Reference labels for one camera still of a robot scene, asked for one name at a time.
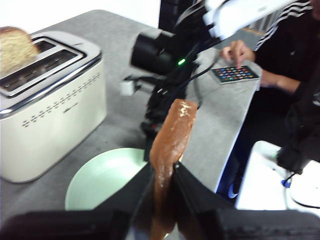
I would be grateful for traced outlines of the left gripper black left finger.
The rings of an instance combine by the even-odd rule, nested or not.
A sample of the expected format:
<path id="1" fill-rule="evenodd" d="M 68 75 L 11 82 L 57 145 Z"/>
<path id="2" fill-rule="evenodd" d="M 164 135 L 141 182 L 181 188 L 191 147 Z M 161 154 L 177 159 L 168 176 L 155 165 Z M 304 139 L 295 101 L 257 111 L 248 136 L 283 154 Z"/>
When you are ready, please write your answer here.
<path id="1" fill-rule="evenodd" d="M 154 213 L 154 170 L 148 162 L 120 190 L 94 208 L 95 211 L 117 210 L 133 219 L 150 220 Z"/>

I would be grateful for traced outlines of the person's hand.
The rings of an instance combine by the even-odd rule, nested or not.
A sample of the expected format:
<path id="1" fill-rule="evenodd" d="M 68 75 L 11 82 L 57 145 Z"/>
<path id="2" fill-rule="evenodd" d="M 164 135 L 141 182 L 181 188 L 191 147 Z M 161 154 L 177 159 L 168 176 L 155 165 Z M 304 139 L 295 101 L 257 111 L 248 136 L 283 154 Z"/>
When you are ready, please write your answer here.
<path id="1" fill-rule="evenodd" d="M 241 67 L 245 60 L 254 62 L 256 59 L 255 52 L 243 40 L 232 41 L 220 50 L 219 56 L 227 62 L 232 60 L 237 68 Z"/>

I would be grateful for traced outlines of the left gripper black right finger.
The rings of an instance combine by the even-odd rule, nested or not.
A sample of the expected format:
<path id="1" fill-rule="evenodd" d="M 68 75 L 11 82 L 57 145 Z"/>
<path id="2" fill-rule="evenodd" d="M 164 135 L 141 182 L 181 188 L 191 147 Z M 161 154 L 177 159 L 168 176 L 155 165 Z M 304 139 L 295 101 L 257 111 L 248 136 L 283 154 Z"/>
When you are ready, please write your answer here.
<path id="1" fill-rule="evenodd" d="M 173 164 L 178 220 L 232 219 L 235 208 L 203 185 L 182 163 Z"/>

